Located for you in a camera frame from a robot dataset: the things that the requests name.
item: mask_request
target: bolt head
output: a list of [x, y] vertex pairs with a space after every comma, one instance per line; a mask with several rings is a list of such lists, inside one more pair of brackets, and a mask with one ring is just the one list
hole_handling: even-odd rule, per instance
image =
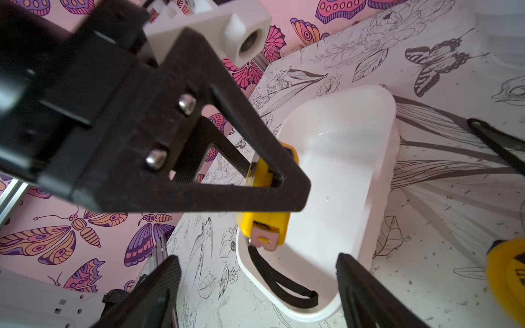
[[167, 159], [167, 151], [154, 149], [146, 157], [146, 165], [152, 170], [158, 171], [162, 168]]
[[178, 99], [178, 106], [186, 116], [190, 116], [197, 105], [197, 99], [189, 93], [183, 93]]

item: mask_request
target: black rubber band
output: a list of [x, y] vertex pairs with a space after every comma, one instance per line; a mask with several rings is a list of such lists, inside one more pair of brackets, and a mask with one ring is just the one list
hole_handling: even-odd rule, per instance
[[493, 132], [495, 134], [502, 135], [504, 137], [507, 137], [511, 140], [518, 141], [525, 143], [522, 139], [519, 139], [513, 135], [507, 134], [505, 132], [499, 131], [496, 128], [491, 127], [487, 122], [478, 120], [478, 119], [468, 119], [467, 120], [468, 127], [472, 130], [472, 132], [481, 139], [487, 146], [489, 146], [490, 149], [492, 149], [498, 156], [500, 156], [505, 162], [507, 162], [512, 168], [514, 168], [519, 173], [525, 175], [525, 162], [517, 158], [515, 155], [513, 155], [511, 152], [503, 148], [499, 143], [492, 140], [489, 136], [483, 133], [483, 131], [477, 126], [479, 125], [481, 128], [488, 130], [490, 132]]
[[[313, 308], [319, 304], [319, 295], [317, 292], [299, 285], [298, 283], [283, 276], [280, 272], [272, 268], [259, 254], [255, 246], [248, 246], [248, 253], [250, 254], [250, 259], [254, 263], [255, 268], [257, 271], [259, 271], [268, 287], [270, 287], [271, 291], [274, 292], [278, 298], [300, 309]], [[293, 296], [284, 290], [280, 285], [307, 298], [303, 299]]]

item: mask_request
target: pink wallpaper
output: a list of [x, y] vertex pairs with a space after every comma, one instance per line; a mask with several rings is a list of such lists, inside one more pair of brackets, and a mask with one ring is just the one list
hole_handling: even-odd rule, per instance
[[[74, 31], [94, 8], [93, 0], [12, 0]], [[182, 0], [174, 0], [185, 12]], [[380, 9], [403, 0], [261, 0], [273, 17], [262, 55], [272, 62], [313, 44]], [[150, 21], [155, 24], [156, 13]], [[254, 61], [242, 67], [223, 60], [249, 96], [263, 75]], [[232, 126], [214, 107], [209, 117], [223, 133]], [[200, 180], [216, 156], [210, 150]], [[0, 192], [10, 178], [0, 175]], [[32, 188], [0, 229], [0, 266], [82, 292], [129, 289], [159, 233], [176, 229], [181, 214], [93, 213]]]

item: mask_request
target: purple butterfly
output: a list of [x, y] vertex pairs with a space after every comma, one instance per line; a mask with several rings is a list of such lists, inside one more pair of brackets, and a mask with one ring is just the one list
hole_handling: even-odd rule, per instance
[[173, 219], [168, 214], [147, 214], [142, 215], [140, 221], [144, 220], [148, 222], [139, 231], [136, 232], [133, 239], [128, 245], [126, 254], [124, 257], [124, 265], [127, 267], [136, 266], [138, 263], [148, 258], [153, 250], [153, 247], [161, 239], [161, 235], [171, 235], [175, 229], [172, 225], [162, 224], [159, 222], [166, 222]]
[[[228, 120], [221, 113], [212, 115], [208, 119], [213, 124], [215, 124], [215, 126], [222, 132], [222, 134], [224, 134], [224, 126], [226, 125], [226, 122], [228, 122]], [[206, 156], [206, 160], [205, 161], [207, 161], [207, 162], [213, 161], [215, 159], [215, 157], [217, 157], [218, 154], [219, 154], [219, 152], [217, 151], [217, 149], [210, 148], [208, 150], [208, 155]]]

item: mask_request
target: white container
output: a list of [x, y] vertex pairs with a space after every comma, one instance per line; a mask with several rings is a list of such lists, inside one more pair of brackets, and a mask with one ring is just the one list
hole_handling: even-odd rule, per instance
[[292, 213], [284, 245], [259, 253], [277, 271], [315, 290], [319, 305], [290, 306], [268, 288], [237, 232], [237, 260], [244, 273], [284, 314], [317, 322], [341, 307], [335, 262], [353, 255], [367, 269], [390, 191], [400, 137], [395, 101], [381, 87], [362, 86], [315, 98], [285, 120], [278, 139], [296, 148], [312, 186], [307, 204]]
[[476, 28], [503, 63], [525, 68], [525, 1], [477, 0]]

